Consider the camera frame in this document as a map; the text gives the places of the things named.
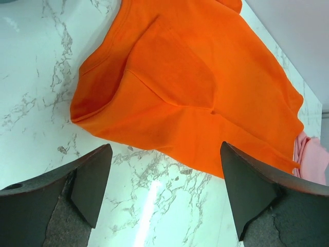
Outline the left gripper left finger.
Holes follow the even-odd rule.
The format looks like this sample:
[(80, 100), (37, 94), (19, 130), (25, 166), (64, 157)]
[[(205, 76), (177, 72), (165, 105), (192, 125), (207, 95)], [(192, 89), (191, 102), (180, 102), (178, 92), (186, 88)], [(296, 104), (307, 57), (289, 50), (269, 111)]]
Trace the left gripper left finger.
[(109, 144), (1, 190), (1, 246), (87, 246), (111, 167)]

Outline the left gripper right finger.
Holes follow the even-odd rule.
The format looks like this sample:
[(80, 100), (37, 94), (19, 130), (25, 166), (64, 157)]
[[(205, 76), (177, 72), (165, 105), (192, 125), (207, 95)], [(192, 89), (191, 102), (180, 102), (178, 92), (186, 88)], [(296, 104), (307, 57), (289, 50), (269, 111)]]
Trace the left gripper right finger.
[(221, 162), (244, 246), (328, 246), (328, 187), (254, 159), (227, 142)]

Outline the orange t shirt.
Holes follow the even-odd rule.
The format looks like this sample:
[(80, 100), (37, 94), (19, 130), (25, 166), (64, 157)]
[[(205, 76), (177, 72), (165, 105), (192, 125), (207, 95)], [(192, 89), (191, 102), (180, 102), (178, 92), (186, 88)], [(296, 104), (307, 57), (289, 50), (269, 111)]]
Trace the orange t shirt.
[(70, 105), (90, 134), (223, 176), (228, 142), (287, 173), (303, 97), (241, 1), (122, 1)]

